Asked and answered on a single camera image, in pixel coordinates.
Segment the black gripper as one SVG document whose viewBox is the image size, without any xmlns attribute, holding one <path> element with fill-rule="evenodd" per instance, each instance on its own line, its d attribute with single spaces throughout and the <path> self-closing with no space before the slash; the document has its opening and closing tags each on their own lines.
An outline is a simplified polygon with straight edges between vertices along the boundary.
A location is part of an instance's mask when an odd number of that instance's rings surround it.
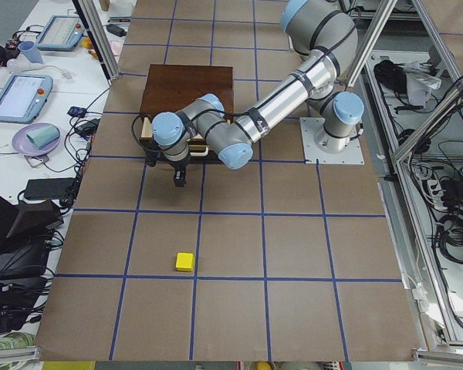
<svg viewBox="0 0 463 370">
<path fill-rule="evenodd" d="M 189 159 L 183 159 L 179 161 L 171 161 L 170 165 L 174 169 L 173 181 L 176 187 L 185 187 L 187 165 L 189 164 Z"/>
</svg>

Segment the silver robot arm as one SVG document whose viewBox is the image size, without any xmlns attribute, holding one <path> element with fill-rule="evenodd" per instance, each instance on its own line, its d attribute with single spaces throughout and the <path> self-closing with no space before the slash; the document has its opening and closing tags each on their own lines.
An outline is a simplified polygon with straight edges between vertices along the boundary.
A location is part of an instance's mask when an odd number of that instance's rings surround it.
<svg viewBox="0 0 463 370">
<path fill-rule="evenodd" d="M 174 184 L 186 184 L 189 139 L 201 135 L 227 168 L 237 170 L 252 158 L 254 143 L 308 99 L 321 100 L 355 59 L 358 36 L 354 20 L 328 1 L 290 1 L 281 17 L 303 62 L 266 97 L 227 122 L 219 98 L 206 94 L 175 113 L 152 120 L 158 151 L 174 168 Z"/>
</svg>

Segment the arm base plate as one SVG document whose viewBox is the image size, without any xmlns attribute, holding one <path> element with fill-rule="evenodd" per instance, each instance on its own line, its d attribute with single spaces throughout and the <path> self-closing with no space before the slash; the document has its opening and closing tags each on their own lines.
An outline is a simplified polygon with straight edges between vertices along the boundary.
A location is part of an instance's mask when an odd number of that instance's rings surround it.
<svg viewBox="0 0 463 370">
<path fill-rule="evenodd" d="M 364 165 L 360 141 L 350 139 L 356 134 L 353 126 L 348 137 L 337 139 L 325 132 L 324 118 L 301 117 L 299 121 L 306 163 Z"/>
</svg>

